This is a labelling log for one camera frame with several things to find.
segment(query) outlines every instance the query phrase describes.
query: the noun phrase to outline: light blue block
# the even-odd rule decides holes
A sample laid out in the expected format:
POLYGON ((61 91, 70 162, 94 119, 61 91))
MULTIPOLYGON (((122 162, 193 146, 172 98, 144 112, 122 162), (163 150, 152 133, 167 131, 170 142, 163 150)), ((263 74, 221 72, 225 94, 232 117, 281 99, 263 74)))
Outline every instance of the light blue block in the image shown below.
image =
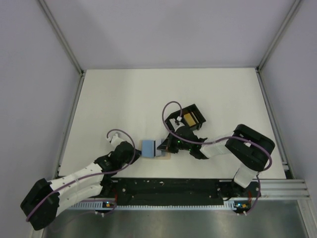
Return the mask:
POLYGON ((154 158, 153 140, 142 140, 142 157, 154 158))

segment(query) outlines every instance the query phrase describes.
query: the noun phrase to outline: white table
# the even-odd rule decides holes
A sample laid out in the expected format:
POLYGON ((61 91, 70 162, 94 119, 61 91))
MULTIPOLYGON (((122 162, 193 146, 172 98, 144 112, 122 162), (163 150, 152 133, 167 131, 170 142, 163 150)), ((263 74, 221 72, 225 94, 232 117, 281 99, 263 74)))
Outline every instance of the white table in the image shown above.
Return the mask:
MULTIPOLYGON (((207 120, 195 131, 199 137, 227 134, 243 123, 275 141, 253 68, 88 70, 59 174, 73 173, 111 151, 110 129, 125 130, 137 147, 142 139, 165 138, 161 112, 172 100, 197 105, 207 120)), ((170 105, 166 116, 176 110, 170 105)), ((272 158, 260 178, 285 179, 277 148, 272 158)), ((140 158, 116 177, 229 179, 240 163, 233 155, 197 160, 180 151, 169 160, 140 158)))

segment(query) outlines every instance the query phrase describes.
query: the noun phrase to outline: black mounting plate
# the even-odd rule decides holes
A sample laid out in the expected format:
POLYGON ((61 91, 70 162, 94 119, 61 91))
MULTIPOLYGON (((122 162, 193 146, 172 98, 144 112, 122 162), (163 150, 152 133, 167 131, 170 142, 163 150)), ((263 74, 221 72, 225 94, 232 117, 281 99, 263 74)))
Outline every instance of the black mounting plate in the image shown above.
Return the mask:
MULTIPOLYGON (((230 181, 196 178, 112 178, 117 192, 117 205, 202 206, 223 205, 219 188, 230 181)), ((257 182, 247 190, 257 195, 257 182)))

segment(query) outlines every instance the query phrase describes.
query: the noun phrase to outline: white wall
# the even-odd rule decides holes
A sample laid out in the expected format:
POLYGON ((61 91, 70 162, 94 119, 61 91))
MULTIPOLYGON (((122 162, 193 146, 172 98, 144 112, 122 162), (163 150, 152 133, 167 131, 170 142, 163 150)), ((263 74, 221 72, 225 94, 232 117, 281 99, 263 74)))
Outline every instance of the white wall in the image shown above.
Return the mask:
POLYGON ((257 66, 294 0, 46 0, 84 69, 257 66))
POLYGON ((35 0, 0 2, 0 231, 27 237, 20 203, 52 178, 78 75, 35 0))
POLYGON ((317 208, 317 1, 304 0, 263 75, 295 174, 317 208))

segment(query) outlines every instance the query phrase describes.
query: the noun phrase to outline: wire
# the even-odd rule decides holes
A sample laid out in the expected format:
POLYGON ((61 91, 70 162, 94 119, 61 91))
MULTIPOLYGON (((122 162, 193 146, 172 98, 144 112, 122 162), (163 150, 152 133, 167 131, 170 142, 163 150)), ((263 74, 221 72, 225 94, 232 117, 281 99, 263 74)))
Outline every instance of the wire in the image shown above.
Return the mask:
POLYGON ((81 216, 83 216, 83 215, 86 215, 86 214, 95 213, 95 214, 100 214, 100 215, 102 215, 102 217, 104 217, 105 215, 110 215, 111 213, 114 212, 115 208, 117 207, 117 203, 114 202, 114 201, 110 201, 110 200, 103 200, 103 201, 105 201, 105 202, 108 201, 108 202, 114 203, 113 208, 112 208, 110 211, 108 211, 107 213, 101 213, 101 212, 97 212, 97 211, 87 211, 87 212, 83 212, 83 213, 80 213, 80 214, 74 216, 72 219, 70 219, 69 221, 67 221, 65 224, 63 224, 63 225, 62 225, 61 227, 59 227, 58 229, 55 229, 55 228, 52 227, 52 225, 50 225, 50 226, 49 226, 50 231, 53 232, 53 233, 58 233, 58 232, 60 232, 62 229, 64 229, 66 226, 68 226, 70 223, 72 223, 74 220, 76 220, 77 218, 79 218, 79 217, 81 217, 81 216))
POLYGON ((258 180, 258 184, 259 184, 259 190, 256 196, 256 199, 254 200, 254 203, 252 204, 251 208, 245 213, 245 215, 248 215, 250 212, 253 211, 253 209, 255 208, 256 204, 258 203, 259 197, 260 197, 260 193, 261 193, 261 183, 260 183, 260 179, 259 179, 259 175, 256 176, 257 180, 258 180))
POLYGON ((224 199, 223 201, 227 202, 227 201, 229 201, 231 198, 232 198, 232 197, 228 197, 228 198, 224 199))
MULTIPOLYGON (((172 103, 176 103, 179 107, 180 107, 180 117, 183 116, 183 111, 182 111, 182 106, 180 105, 179 102, 177 101, 171 101, 169 103, 167 103, 164 108, 163 108, 163 111, 162 111, 162 121, 163 121, 163 124, 166 128, 166 130, 172 134, 173 136, 175 136, 176 138, 182 140, 182 141, 185 141, 187 143, 191 143, 191 144, 196 144, 196 145, 212 145, 212 144, 216 144, 218 142, 221 142, 223 140, 227 140, 227 139, 236 139, 236 140, 240 140, 240 141, 243 141, 243 142, 246 142, 246 143, 250 143, 251 145, 257 147, 258 149, 260 149, 263 153, 265 153, 265 155, 268 157, 269 159, 269 163, 268 163, 268 166, 266 168, 263 169, 263 171, 266 171, 268 170, 271 166, 272 166, 272 157, 271 155, 261 146, 259 146, 258 144, 254 143, 253 141, 249 141, 247 139, 244 139, 244 138, 241 138, 241 137, 237 137, 237 136, 226 136, 226 137, 223 137, 223 138, 220 138, 218 140, 215 140, 215 141, 211 141, 211 142, 196 142, 196 141, 191 141, 191 140, 187 140, 185 138, 182 138, 180 137, 179 135, 175 134, 173 131, 171 131, 169 128, 168 128, 168 125, 166 124, 165 120, 164 120, 164 113, 165 113, 165 109, 167 108, 168 105, 172 104, 172 103)), ((257 196, 256 196, 256 199, 253 203, 253 205, 251 206, 251 208, 245 213, 245 215, 248 215, 253 209, 254 207, 256 206, 256 204, 258 203, 258 200, 259 200, 259 197, 260 197, 260 193, 261 193, 261 183, 260 183, 260 179, 259 179, 259 174, 256 175, 257 179, 258 179, 258 183, 259 183, 259 191, 257 193, 257 196)))
POLYGON ((248 191, 248 196, 249 196, 248 202, 251 204, 251 202, 252 202, 252 194, 251 194, 250 190, 248 191))
MULTIPOLYGON (((133 145, 133 156, 132 156, 131 161, 130 161, 126 166, 122 167, 122 168, 119 169, 119 170, 111 171, 111 172, 100 172, 100 173, 85 175, 85 176, 79 177, 77 180, 83 180, 83 179, 90 178, 90 177, 92 177, 92 176, 97 176, 97 175, 111 175, 111 174, 115 174, 115 173, 117 173, 117 172, 119 172, 119 171, 124 170, 125 168, 127 168, 129 165, 132 164, 132 162, 133 162, 133 160, 134 160, 134 157, 135 157, 135 154, 136 154, 136 147, 135 147, 135 143, 134 143, 132 137, 131 137, 128 133, 126 133, 125 131, 120 130, 120 129, 112 129, 112 130, 108 131, 108 133, 107 133, 106 136, 108 137, 109 134, 110 134, 111 132, 113 132, 113 131, 122 132, 122 133, 125 134, 127 137, 129 137, 129 139, 131 140, 132 145, 133 145)), ((58 191, 61 191, 63 188, 66 188, 67 186, 69 186, 69 185, 71 185, 71 184, 73 184, 73 183, 75 183, 75 182, 76 182, 76 180, 73 180, 73 181, 71 181, 71 182, 69 182, 69 183, 67 183, 67 184, 65 184, 65 185, 63 185, 63 186, 57 188, 56 190, 50 192, 46 197, 44 197, 44 198, 38 203, 38 205, 36 205, 36 206, 33 208, 33 210, 32 210, 32 211, 29 213, 29 215, 26 217, 26 221, 28 222, 28 221, 30 220, 30 218, 32 217, 32 215, 39 209, 39 207, 45 202, 45 200, 46 200, 49 196, 51 196, 51 195, 54 194, 54 193, 57 193, 58 191)))
POLYGON ((168 128, 168 125, 166 124, 165 120, 164 120, 164 113, 165 113, 165 109, 167 108, 168 105, 172 104, 172 103, 176 103, 179 107, 180 107, 180 117, 182 117, 182 107, 180 105, 179 102, 177 101, 171 101, 169 103, 167 103, 164 108, 163 108, 163 111, 162 111, 162 121, 163 121, 163 124, 166 128, 166 130, 172 134, 173 136, 175 136, 176 138, 182 140, 182 141, 185 141, 187 143, 191 143, 191 144, 196 144, 196 145, 212 145, 212 144, 216 144, 218 142, 221 142, 223 140, 228 140, 228 139, 236 139, 236 140, 240 140, 240 141, 243 141, 243 142, 246 142, 246 143, 250 143, 251 145, 257 147, 258 149, 260 149, 263 153, 265 153, 265 155, 268 157, 268 160, 269 160, 269 163, 268 163, 268 166, 266 168, 263 169, 263 171, 266 171, 268 170, 271 166, 272 166, 272 157, 271 155, 261 146, 259 146, 258 144, 254 143, 253 141, 250 141, 250 140, 247 140, 247 139, 244 139, 244 138, 241 138, 241 137, 238 137, 238 136, 226 136, 226 137, 223 137, 223 138, 220 138, 218 140, 215 140, 215 141, 210 141, 210 142, 196 142, 196 141, 191 141, 191 140, 187 140, 185 138, 182 138, 180 137, 179 135, 175 134, 172 130, 170 130, 168 128))

